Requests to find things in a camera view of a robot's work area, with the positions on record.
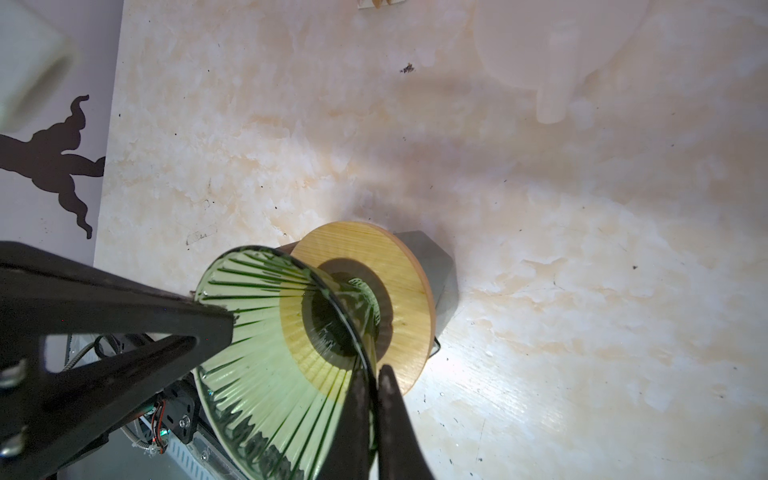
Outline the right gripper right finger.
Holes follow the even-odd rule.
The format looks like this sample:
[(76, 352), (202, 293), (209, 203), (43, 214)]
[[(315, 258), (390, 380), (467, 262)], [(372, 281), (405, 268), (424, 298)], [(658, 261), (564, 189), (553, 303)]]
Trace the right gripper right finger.
[(383, 365), (380, 369), (376, 408), (379, 478), (434, 480), (390, 365)]

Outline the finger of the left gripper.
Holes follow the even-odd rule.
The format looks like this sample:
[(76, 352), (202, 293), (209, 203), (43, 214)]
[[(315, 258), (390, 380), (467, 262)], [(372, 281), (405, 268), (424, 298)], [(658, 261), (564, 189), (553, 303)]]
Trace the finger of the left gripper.
[(1, 245), (1, 475), (43, 479), (228, 346), (234, 318), (19, 242)]

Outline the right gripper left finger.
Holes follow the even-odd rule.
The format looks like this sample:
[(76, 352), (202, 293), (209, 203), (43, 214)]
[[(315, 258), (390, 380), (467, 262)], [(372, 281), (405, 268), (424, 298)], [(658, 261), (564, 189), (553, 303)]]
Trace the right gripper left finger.
[(370, 390), (363, 368), (354, 371), (339, 423), (317, 476), (322, 480), (368, 479), (371, 463)]

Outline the green glass dripper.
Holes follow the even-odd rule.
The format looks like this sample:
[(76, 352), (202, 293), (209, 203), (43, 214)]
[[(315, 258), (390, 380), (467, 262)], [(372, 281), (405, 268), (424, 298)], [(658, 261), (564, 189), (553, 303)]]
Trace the green glass dripper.
[(382, 320), (372, 288), (275, 249), (219, 256), (195, 300), (234, 318), (231, 344), (196, 368), (203, 409), (251, 479), (313, 479), (356, 371), (371, 373)]

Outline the wooden ring holder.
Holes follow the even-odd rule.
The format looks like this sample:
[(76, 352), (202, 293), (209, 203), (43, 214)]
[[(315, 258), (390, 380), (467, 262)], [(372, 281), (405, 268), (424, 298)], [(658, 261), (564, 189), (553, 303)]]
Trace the wooden ring holder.
[(371, 288), (381, 311), (377, 363), (394, 369), (407, 394), (424, 370), (437, 322), (429, 280), (411, 249), (377, 225), (338, 221), (311, 231), (291, 255), (335, 279), (359, 278)]

